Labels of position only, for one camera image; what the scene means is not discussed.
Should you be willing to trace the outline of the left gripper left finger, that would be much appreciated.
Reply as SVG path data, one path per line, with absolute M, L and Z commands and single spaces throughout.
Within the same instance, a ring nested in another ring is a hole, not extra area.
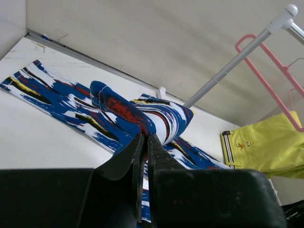
M 141 219 L 144 141 L 136 135 L 95 169 L 1 170 L 1 227 L 136 227 Z

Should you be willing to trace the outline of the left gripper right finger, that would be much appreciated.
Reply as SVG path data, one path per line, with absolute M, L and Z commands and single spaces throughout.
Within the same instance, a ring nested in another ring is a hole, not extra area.
M 154 228 L 285 228 L 267 177 L 255 170 L 188 170 L 148 137 Z

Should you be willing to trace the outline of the blue white patterned trousers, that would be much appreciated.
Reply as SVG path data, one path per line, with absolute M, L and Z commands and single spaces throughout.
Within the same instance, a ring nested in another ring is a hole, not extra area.
M 148 178 L 148 137 L 158 137 L 164 150 L 188 170 L 219 170 L 225 165 L 180 136 L 194 114 L 177 103 L 143 94 L 128 101 L 106 84 L 93 81 L 89 87 L 70 82 L 47 70 L 36 60 L 1 83 L 12 95 L 81 130 L 113 153 L 120 153 L 141 134 L 143 175 L 141 219 L 137 227 L 152 228 Z

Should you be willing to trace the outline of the yellow shorts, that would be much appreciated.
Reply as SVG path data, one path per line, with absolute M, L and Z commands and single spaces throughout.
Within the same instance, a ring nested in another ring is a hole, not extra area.
M 285 114 L 220 135 L 224 161 L 233 169 L 254 169 L 267 177 L 304 177 L 304 134 Z

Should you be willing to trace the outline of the white clothes rack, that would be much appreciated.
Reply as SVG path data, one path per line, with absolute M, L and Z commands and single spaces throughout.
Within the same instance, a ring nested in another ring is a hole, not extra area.
M 244 66 L 246 56 L 235 44 L 246 34 L 266 33 L 267 26 L 296 5 L 296 19 L 304 16 L 301 0 L 159 0 L 152 4 L 168 31 L 176 31 L 168 52 L 177 62 L 161 75 L 158 87 L 170 89 L 182 99 L 198 90 L 224 87 L 248 103 L 264 103 L 267 93 L 253 88 L 252 74 Z

